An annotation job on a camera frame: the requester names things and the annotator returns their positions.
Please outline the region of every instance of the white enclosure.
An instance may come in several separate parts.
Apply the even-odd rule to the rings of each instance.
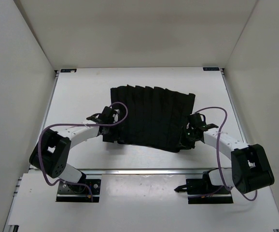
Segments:
[[[220,72],[204,73],[203,66],[225,68],[225,77]],[[61,68],[83,69],[73,76],[60,73],[55,79],[54,70]],[[186,199],[170,190],[163,194],[148,189],[152,183],[157,187],[158,178],[167,178],[165,188],[172,189],[172,180],[183,182],[183,175],[152,175],[145,180],[103,175],[104,201],[91,206],[96,210],[92,216],[86,214],[88,205],[56,203],[56,187],[46,186],[39,171],[30,170],[20,184],[8,223],[20,224],[18,231],[137,231],[139,226],[144,231],[175,231],[175,223],[181,231],[279,229],[279,1],[0,0],[0,231],[17,193],[17,180],[28,172],[28,158],[44,122],[81,122],[109,104],[110,87],[126,81],[194,93],[194,109],[225,107],[229,119],[224,130],[242,139],[242,128],[249,143],[263,145],[275,184],[260,190],[253,204],[234,190],[234,204],[188,208]],[[98,101],[91,101],[92,96]],[[215,124],[223,117],[222,112],[205,114]],[[214,149],[205,145],[172,155],[146,147],[121,148],[101,138],[75,147],[69,162],[84,169],[216,167]],[[230,163],[223,158],[222,164]],[[113,186],[117,178],[119,183],[145,181],[148,186],[134,185],[127,199],[131,206],[121,206],[120,189],[112,192],[117,190]],[[141,190],[148,194],[132,201],[133,193]],[[44,211],[40,202],[51,209]],[[153,206],[162,213],[154,213]],[[141,213],[145,207],[148,211]],[[135,213],[140,215],[137,223]],[[108,224],[102,224],[102,216]],[[27,224],[34,217],[46,220],[46,226]],[[153,218],[164,220],[163,224],[154,224]]]

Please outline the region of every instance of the black cloth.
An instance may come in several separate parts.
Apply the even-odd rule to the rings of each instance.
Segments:
[[[150,146],[170,152],[179,152],[187,116],[192,113],[195,95],[183,94],[160,87],[120,86],[111,88],[111,101],[122,102],[128,116],[115,133],[104,135],[103,141],[120,144]],[[116,104],[120,118],[125,108]]]

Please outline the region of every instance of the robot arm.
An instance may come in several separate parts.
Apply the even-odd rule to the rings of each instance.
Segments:
[[[189,128],[186,130],[186,138],[190,141],[202,141],[217,149],[218,127],[214,124],[207,125],[205,117],[202,119],[201,116],[195,113],[188,117]],[[232,163],[231,169],[222,168],[228,187],[236,187],[241,193],[248,193],[274,183],[275,179],[262,146],[240,142],[221,132],[218,149]],[[223,185],[218,169],[209,172],[209,179],[212,185]]]
[[[195,113],[188,116],[189,124],[181,135],[182,146],[186,142],[202,141],[217,149],[218,128],[214,124],[206,124],[205,116]],[[113,124],[118,121],[119,111],[105,107],[96,117],[93,115],[82,124]],[[69,150],[87,139],[99,135],[111,134],[115,127],[105,126],[70,127],[60,131],[48,129],[41,143],[44,170],[51,178],[60,178],[72,183],[85,183],[86,175],[67,164]],[[231,169],[222,169],[224,181],[228,187],[236,187],[241,193],[248,193],[274,183],[274,177],[269,166],[264,149],[260,145],[249,145],[233,139],[225,133],[220,134],[219,151],[232,162]],[[37,146],[29,159],[30,164],[41,169]],[[223,185],[219,170],[208,172],[210,184]]]
[[[82,124],[113,124],[118,121],[118,115],[118,110],[105,107],[98,117],[96,115],[88,117]],[[58,131],[48,129],[45,131],[41,143],[42,161],[46,174],[51,178],[60,178],[72,183],[85,183],[86,175],[67,164],[70,149],[88,139],[111,133],[112,130],[114,129],[97,125],[69,127]],[[29,162],[41,169],[38,146],[34,148]]]

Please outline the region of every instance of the purple cable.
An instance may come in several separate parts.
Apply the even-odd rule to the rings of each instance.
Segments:
[[[67,184],[70,184],[70,185],[78,185],[78,186],[84,186],[86,187],[88,190],[89,190],[89,194],[91,195],[91,202],[93,202],[93,196],[92,196],[92,192],[91,192],[91,189],[88,185],[86,184],[81,184],[81,183],[73,183],[73,182],[69,182],[69,181],[65,181],[65,180],[62,180],[62,179],[58,179],[56,180],[55,182],[51,183],[49,182],[48,178],[47,178],[47,175],[46,175],[46,172],[45,172],[45,169],[44,169],[44,164],[43,164],[43,160],[42,160],[42,154],[41,154],[41,141],[42,141],[42,137],[44,135],[44,133],[52,128],[52,127],[59,127],[59,126],[76,126],[76,127],[113,127],[113,126],[116,126],[120,123],[122,123],[126,117],[128,116],[128,108],[126,107],[125,104],[123,104],[122,102],[114,102],[112,103],[109,107],[112,107],[113,105],[116,105],[116,104],[120,104],[120,105],[123,105],[124,108],[126,109],[126,115],[124,116],[123,119],[121,119],[120,121],[116,122],[116,123],[113,123],[113,124],[73,124],[73,123],[57,123],[57,124],[53,124],[53,125],[50,125],[48,127],[46,127],[40,134],[39,136],[39,141],[38,141],[38,156],[39,156],[39,163],[40,163],[40,168],[41,168],[41,171],[43,173],[43,176],[44,176],[44,179],[46,181],[46,183],[49,185],[49,186],[54,186],[55,184],[57,184],[59,181],[62,181],[62,182],[65,182]]]
[[[219,173],[220,173],[220,177],[221,177],[222,183],[223,183],[223,185],[224,185],[224,188],[225,188],[227,191],[231,191],[233,187],[228,187],[228,186],[226,185],[226,182],[225,182],[225,179],[224,179],[224,176],[223,176],[223,173],[222,173],[221,162],[220,162],[220,136],[221,136],[222,128],[223,128],[223,126],[225,125],[225,122],[226,122],[226,120],[227,120],[227,111],[226,111],[224,108],[219,107],[219,106],[211,106],[211,107],[206,107],[206,108],[200,109],[200,110],[196,111],[195,114],[196,114],[196,113],[199,113],[199,112],[201,112],[201,111],[203,111],[203,110],[208,110],[208,109],[220,109],[220,110],[223,110],[224,113],[225,113],[224,120],[223,120],[223,122],[222,122],[222,124],[221,124],[221,126],[219,127],[219,130],[218,130],[216,151],[217,151],[218,170],[219,170]],[[251,201],[251,202],[252,202],[252,201],[254,201],[254,200],[256,199],[256,197],[257,197],[257,190],[255,191],[255,196],[254,196],[254,198],[252,198],[252,199],[247,198],[243,193],[242,193],[242,196],[243,196],[244,198],[246,198],[248,201]]]

